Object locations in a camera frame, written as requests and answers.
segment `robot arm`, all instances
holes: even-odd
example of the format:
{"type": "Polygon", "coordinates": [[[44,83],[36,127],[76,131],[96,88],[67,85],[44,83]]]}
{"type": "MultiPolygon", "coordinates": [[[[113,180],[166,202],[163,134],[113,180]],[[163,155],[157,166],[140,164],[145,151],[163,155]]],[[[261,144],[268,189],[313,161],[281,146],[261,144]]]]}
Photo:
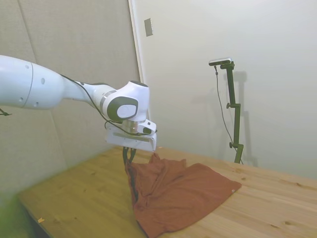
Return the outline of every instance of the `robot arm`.
{"type": "Polygon", "coordinates": [[[147,85],[137,81],[116,90],[105,83],[73,81],[37,64],[0,56],[0,105],[44,110],[62,99],[86,102],[110,123],[108,143],[155,150],[156,124],[147,120],[149,96],[147,85]]]}

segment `black cable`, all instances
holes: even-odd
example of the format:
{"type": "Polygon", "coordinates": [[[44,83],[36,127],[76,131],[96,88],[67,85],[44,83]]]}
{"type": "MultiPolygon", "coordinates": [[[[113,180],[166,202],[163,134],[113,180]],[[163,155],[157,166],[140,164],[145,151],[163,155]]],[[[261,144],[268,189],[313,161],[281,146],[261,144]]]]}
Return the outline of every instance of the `black cable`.
{"type": "Polygon", "coordinates": [[[62,74],[61,74],[61,76],[64,77],[64,78],[66,78],[66,79],[68,79],[69,81],[71,81],[71,82],[77,84],[78,86],[80,86],[80,87],[86,92],[86,94],[88,95],[90,101],[92,102],[92,104],[94,105],[94,107],[96,108],[96,110],[98,111],[98,113],[100,114],[100,116],[102,116],[102,118],[106,121],[106,122],[105,122],[105,127],[106,127],[106,124],[107,124],[107,123],[110,123],[111,125],[114,125],[115,127],[119,128],[120,130],[122,130],[123,132],[125,132],[125,133],[127,133],[127,134],[129,134],[129,135],[134,135],[134,136],[149,135],[149,134],[146,134],[146,133],[129,133],[128,131],[122,129],[121,127],[119,127],[119,126],[117,126],[117,125],[115,125],[115,124],[114,124],[114,121],[108,120],[107,118],[104,117],[103,113],[102,113],[102,112],[100,111],[100,109],[96,106],[96,104],[94,103],[94,101],[93,101],[93,99],[91,98],[90,94],[88,93],[88,91],[86,90],[86,88],[85,88],[83,85],[81,85],[80,83],[78,83],[78,82],[76,82],[76,81],[74,81],[74,80],[68,78],[68,77],[65,76],[65,75],[62,75],[62,74]]]}
{"type": "Polygon", "coordinates": [[[216,70],[216,78],[217,78],[217,94],[218,94],[218,99],[219,99],[219,103],[220,103],[220,109],[221,109],[222,121],[223,121],[224,127],[226,128],[226,131],[227,131],[227,133],[228,133],[228,135],[229,135],[229,137],[230,137],[231,143],[233,144],[232,137],[231,137],[231,135],[230,135],[230,132],[229,132],[229,130],[228,130],[228,128],[227,128],[227,124],[226,124],[226,122],[225,122],[225,120],[224,120],[224,116],[223,116],[222,103],[221,103],[221,99],[220,99],[220,95],[219,95],[219,86],[218,86],[218,71],[217,71],[217,66],[216,66],[216,65],[214,66],[214,69],[216,70]]]}

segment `wood grain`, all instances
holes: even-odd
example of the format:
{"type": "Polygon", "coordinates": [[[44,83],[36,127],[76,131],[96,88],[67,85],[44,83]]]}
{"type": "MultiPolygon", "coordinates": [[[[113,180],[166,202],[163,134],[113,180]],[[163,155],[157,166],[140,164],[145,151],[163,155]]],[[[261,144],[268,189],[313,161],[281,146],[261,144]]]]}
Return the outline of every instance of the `wood grain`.
{"type": "MultiPolygon", "coordinates": [[[[316,238],[317,181],[166,148],[161,158],[202,163],[242,188],[196,224],[162,238],[316,238]]],[[[138,151],[137,163],[149,152],[138,151]]],[[[56,238],[145,237],[131,206],[120,147],[19,195],[29,213],[56,238]]]]}

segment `rust-colored shirt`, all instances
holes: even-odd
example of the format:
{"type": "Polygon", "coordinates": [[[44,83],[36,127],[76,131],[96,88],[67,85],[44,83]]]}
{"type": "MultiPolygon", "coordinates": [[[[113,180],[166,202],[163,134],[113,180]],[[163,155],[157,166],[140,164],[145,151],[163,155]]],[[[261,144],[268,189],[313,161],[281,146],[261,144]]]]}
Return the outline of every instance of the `rust-colored shirt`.
{"type": "Polygon", "coordinates": [[[148,164],[128,162],[126,172],[136,220],[149,238],[199,221],[241,187],[205,165],[158,154],[148,164]]]}

